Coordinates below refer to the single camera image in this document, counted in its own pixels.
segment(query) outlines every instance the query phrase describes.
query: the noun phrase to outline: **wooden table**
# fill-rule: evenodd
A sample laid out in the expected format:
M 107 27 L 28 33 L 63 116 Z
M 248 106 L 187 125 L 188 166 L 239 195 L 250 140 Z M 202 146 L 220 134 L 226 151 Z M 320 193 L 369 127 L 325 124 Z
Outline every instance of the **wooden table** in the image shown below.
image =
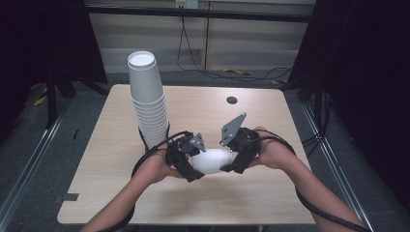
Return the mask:
M 283 93 L 279 90 L 164 86 L 170 134 L 202 133 L 207 148 L 220 148 L 220 127 L 247 112 L 242 127 L 259 125 L 277 133 L 308 161 Z M 230 104 L 228 97 L 238 102 Z M 101 116 L 58 215 L 65 224 L 86 223 L 130 179 L 144 153 L 129 85 L 112 87 Z M 136 202 L 136 224 L 291 224 L 314 223 L 282 171 L 264 166 L 207 175 L 188 183 L 165 178 Z

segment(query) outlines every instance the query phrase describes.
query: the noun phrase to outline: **white wall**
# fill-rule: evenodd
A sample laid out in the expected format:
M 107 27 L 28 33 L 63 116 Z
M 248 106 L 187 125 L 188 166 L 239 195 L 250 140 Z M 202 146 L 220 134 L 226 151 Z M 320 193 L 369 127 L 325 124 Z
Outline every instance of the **white wall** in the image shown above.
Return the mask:
M 199 9 L 310 15 L 314 6 L 312 0 L 257 1 L 276 2 L 275 4 L 238 2 L 200 1 Z M 150 8 L 175 7 L 175 1 L 170 0 L 86 0 L 86 3 Z M 161 71 L 179 70 L 176 60 L 182 29 L 180 17 L 90 14 L 90 18 L 107 73 L 126 73 L 127 57 L 138 49 L 152 51 Z M 247 70 L 290 67 L 307 27 L 305 23 L 206 18 L 185 18 L 185 23 L 194 59 L 201 69 L 204 69 L 206 64 L 208 70 L 227 67 Z M 180 64 L 186 69 L 193 69 L 185 38 L 182 48 Z

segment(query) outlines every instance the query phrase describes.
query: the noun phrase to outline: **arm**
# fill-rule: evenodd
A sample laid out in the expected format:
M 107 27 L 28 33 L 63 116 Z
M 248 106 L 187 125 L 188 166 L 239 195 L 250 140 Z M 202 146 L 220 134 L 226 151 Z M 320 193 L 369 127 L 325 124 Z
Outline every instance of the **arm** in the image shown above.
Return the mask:
M 260 137 L 269 136 L 267 132 L 259 131 Z M 366 228 L 359 218 L 346 204 L 338 199 L 328 188 L 326 188 L 311 171 L 285 146 L 275 140 L 263 140 L 261 151 L 249 167 L 255 165 L 266 165 L 270 168 L 280 169 L 294 183 L 300 194 L 316 208 L 343 218 Z M 351 231 L 342 225 L 333 223 L 316 214 L 312 214 L 320 231 Z
M 123 189 L 91 218 L 81 231 L 100 231 L 117 224 L 126 217 L 139 196 L 150 185 L 160 182 L 166 176 L 180 178 L 177 170 L 166 165 L 164 157 L 165 150 L 159 150 L 145 160 Z

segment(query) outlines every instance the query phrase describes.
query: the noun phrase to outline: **hand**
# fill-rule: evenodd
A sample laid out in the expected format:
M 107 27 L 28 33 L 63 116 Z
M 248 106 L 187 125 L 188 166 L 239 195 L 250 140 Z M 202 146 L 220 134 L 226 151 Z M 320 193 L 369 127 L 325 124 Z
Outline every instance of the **hand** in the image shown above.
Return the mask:
M 166 164 L 165 154 L 166 147 L 162 146 L 151 157 L 146 159 L 138 170 L 135 172 L 134 177 L 143 180 L 148 185 L 162 181 L 167 176 L 176 178 L 182 178 L 181 174 Z
M 253 130 L 259 133 L 259 137 L 272 136 L 262 127 L 257 127 Z M 249 167 L 266 165 L 274 169 L 283 169 L 294 158 L 296 157 L 283 144 L 273 139 L 267 139 L 262 140 L 260 152 L 250 163 Z

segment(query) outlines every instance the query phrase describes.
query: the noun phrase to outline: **forearm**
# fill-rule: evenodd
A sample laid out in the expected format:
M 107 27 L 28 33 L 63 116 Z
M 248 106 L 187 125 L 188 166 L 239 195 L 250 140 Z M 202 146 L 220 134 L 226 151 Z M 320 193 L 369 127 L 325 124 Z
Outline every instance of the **forearm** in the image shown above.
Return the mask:
M 117 224 L 126 217 L 135 205 L 136 200 L 148 187 L 149 184 L 146 181 L 138 176 L 134 176 L 81 231 L 100 231 Z
M 299 159 L 296 157 L 289 159 L 283 171 L 311 205 L 330 215 L 365 227 L 353 211 L 326 188 Z M 318 215 L 312 215 L 321 231 L 350 231 Z

